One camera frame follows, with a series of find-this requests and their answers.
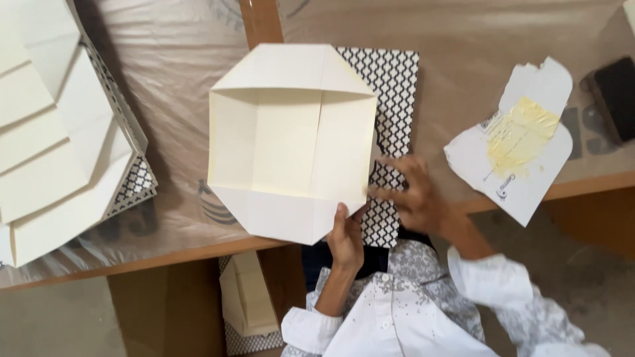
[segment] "white shirt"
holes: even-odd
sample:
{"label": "white shirt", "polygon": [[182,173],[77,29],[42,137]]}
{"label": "white shirt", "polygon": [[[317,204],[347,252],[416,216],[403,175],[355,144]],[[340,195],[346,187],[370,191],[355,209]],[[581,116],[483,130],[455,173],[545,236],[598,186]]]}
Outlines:
{"label": "white shirt", "polygon": [[353,283],[345,318],[314,309],[330,273],[324,268],[316,291],[307,294],[307,309],[294,307],[284,317],[282,357],[496,357],[474,302],[492,308],[520,357],[609,356],[581,343],[584,333],[532,286],[522,264],[502,254],[466,261],[453,247],[448,265],[450,276],[429,246],[399,240],[388,273]]}

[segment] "person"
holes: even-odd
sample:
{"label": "person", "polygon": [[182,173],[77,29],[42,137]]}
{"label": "person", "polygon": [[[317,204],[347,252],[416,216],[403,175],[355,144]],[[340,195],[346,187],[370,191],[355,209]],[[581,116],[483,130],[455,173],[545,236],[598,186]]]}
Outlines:
{"label": "person", "polygon": [[[361,216],[340,203],[326,243],[303,247],[306,309],[281,325],[292,356],[494,357],[475,304],[493,310],[520,357],[605,357],[524,265],[494,251],[471,221],[435,190],[424,162],[382,158],[404,174],[404,191],[369,195],[394,202],[402,227],[390,250],[363,246]],[[448,267],[426,234],[451,243]]]}

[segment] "person's right hand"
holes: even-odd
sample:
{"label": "person's right hand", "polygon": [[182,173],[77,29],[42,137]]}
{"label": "person's right hand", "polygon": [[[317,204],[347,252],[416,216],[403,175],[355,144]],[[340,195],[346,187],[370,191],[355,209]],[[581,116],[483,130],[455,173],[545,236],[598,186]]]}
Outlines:
{"label": "person's right hand", "polygon": [[379,188],[370,190],[368,194],[393,201],[406,229],[420,233],[442,234],[443,226],[454,214],[430,181],[425,161],[407,155],[400,158],[382,157],[377,159],[377,162],[403,173],[408,181],[408,189],[397,191]]}

